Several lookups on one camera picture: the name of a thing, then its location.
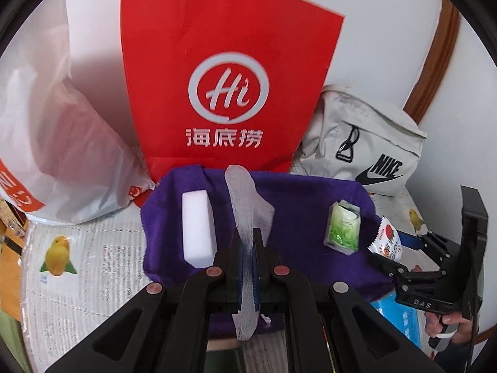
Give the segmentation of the white mesh pouch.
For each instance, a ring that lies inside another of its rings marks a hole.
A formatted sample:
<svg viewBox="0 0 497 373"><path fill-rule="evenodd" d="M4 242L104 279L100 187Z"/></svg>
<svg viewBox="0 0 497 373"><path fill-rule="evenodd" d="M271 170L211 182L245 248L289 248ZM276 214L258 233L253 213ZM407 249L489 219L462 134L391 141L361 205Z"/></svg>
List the white mesh pouch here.
<svg viewBox="0 0 497 373"><path fill-rule="evenodd" d="M247 341L253 336L259 320L259 311L256 310L256 273L253 271L253 229L261 229L263 245L266 246L275 208L258 193L246 168L230 165L225 172L225 180L243 251L241 309L232 318L237 339Z"/></svg>

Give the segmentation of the green tissue pack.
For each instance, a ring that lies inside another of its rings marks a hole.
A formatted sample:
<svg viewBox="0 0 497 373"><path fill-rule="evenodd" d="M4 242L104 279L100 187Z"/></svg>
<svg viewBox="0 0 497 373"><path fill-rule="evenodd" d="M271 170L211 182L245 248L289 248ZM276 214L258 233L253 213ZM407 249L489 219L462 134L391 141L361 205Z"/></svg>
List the green tissue pack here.
<svg viewBox="0 0 497 373"><path fill-rule="evenodd" d="M329 208L323 245L351 255L359 249L361 209L346 200L336 201Z"/></svg>

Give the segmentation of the blue tissue box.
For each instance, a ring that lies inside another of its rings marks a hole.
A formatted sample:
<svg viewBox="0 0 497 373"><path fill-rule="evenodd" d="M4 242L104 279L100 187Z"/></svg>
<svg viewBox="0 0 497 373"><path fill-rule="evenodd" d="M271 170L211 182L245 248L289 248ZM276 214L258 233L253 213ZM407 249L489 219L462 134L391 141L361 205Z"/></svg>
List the blue tissue box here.
<svg viewBox="0 0 497 373"><path fill-rule="evenodd" d="M384 297L371 302L371 305L382 314L388 322L391 322L407 339L414 343L418 348L422 348L417 310L399 304L395 301L395 298L396 294L390 292Z"/></svg>

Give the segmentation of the brown wooden door frame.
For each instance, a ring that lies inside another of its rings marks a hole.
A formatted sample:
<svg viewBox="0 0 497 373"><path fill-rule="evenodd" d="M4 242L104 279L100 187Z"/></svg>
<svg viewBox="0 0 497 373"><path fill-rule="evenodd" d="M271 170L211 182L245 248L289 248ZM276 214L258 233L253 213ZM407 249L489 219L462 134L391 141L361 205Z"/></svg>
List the brown wooden door frame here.
<svg viewBox="0 0 497 373"><path fill-rule="evenodd" d="M450 0L441 0L440 14L431 47L420 77L414 85L404 111L417 123L424 118L440 88L458 39L461 15Z"/></svg>

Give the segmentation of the strawberry snack packet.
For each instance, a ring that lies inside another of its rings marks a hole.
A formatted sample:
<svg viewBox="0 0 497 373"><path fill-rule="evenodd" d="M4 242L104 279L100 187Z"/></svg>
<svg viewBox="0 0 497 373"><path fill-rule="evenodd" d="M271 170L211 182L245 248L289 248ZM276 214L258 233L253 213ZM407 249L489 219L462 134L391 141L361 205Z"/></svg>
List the strawberry snack packet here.
<svg viewBox="0 0 497 373"><path fill-rule="evenodd" d="M373 242L368 246L371 253L381 255L386 259L400 261L403 254L403 246L400 236L393 224L383 217L378 227Z"/></svg>

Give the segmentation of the wooden nightstand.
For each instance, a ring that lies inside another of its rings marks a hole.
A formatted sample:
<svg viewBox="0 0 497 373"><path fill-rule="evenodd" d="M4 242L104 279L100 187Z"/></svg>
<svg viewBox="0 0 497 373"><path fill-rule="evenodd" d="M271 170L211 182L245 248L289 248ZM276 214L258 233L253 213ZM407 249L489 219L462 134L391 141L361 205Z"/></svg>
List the wooden nightstand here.
<svg viewBox="0 0 497 373"><path fill-rule="evenodd" d="M26 216L1 199L1 309L21 321L21 254L25 245Z"/></svg>

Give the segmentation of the white Miniso plastic bag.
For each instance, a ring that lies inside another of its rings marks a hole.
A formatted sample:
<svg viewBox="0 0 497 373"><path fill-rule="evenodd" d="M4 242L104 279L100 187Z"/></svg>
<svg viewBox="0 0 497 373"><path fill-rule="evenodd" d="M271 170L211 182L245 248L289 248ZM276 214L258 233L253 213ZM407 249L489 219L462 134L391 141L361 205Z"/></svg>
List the white Miniso plastic bag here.
<svg viewBox="0 0 497 373"><path fill-rule="evenodd" d="M1 56L1 195L26 216L79 224L154 187L75 89L66 0L44 0Z"/></svg>

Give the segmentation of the red Haidilao paper bag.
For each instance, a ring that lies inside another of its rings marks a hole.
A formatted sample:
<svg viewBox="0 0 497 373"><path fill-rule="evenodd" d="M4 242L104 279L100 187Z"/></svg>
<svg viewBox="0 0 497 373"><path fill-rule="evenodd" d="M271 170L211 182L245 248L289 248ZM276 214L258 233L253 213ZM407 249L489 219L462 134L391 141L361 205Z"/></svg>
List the red Haidilao paper bag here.
<svg viewBox="0 0 497 373"><path fill-rule="evenodd" d="M152 179L198 164L284 172L344 19L306 0L121 0L121 47Z"/></svg>

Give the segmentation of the grey Nike waist bag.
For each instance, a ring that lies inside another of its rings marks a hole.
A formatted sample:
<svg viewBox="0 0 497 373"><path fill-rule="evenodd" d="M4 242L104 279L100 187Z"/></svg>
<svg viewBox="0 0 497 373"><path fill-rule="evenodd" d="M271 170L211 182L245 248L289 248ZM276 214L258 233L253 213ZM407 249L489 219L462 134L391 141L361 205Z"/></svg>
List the grey Nike waist bag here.
<svg viewBox="0 0 497 373"><path fill-rule="evenodd" d="M425 141L426 133L394 104L329 85L297 161L308 175L352 180L370 193L396 196L417 169Z"/></svg>

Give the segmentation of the dark green tea tin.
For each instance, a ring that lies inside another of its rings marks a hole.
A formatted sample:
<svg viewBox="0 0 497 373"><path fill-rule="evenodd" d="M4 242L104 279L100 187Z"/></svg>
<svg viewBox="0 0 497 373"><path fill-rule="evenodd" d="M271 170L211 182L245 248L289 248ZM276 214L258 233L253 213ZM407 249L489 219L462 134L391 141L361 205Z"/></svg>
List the dark green tea tin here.
<svg viewBox="0 0 497 373"><path fill-rule="evenodd" d="M205 373L245 373L244 354L241 348L209 351L206 353Z"/></svg>

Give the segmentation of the fruit print tablecloth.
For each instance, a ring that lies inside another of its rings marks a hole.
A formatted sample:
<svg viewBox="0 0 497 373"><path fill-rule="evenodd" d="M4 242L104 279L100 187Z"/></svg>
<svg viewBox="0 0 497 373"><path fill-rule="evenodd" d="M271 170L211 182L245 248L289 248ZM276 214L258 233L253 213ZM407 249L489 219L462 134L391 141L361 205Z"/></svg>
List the fruit print tablecloth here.
<svg viewBox="0 0 497 373"><path fill-rule="evenodd" d="M379 216L386 216L399 231L414 233L410 212L420 213L407 189L393 197L370 195ZM75 274L41 271L46 251L60 236L69 243ZM142 269L145 249L136 205L76 226L30 225L23 251L21 321L33 372L45 372L150 283ZM423 330L426 320L417 313L421 349L433 356ZM232 348L242 349L246 372L288 372L282 331L254 334L243 344L233 334L210 341L207 352Z"/></svg>

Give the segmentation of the purple fabric tray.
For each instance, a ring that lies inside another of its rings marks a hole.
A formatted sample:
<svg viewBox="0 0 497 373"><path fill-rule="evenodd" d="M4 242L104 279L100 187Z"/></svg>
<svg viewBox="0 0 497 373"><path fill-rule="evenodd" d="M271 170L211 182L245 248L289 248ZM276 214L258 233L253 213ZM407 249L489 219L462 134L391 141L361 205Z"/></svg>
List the purple fabric tray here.
<svg viewBox="0 0 497 373"><path fill-rule="evenodd" d="M251 176L258 193L275 209L265 237L285 265L321 285L341 280L369 302L393 289L392 280L368 260L368 246L376 237L380 219L359 183L288 173L253 172ZM181 216L183 193L196 190L209 195L218 248L230 247L235 221L224 172L199 165L173 169L141 208L147 239L143 269L149 279L173 286L195 273L183 256ZM361 210L359 249L351 255L323 244L329 208L340 200Z"/></svg>

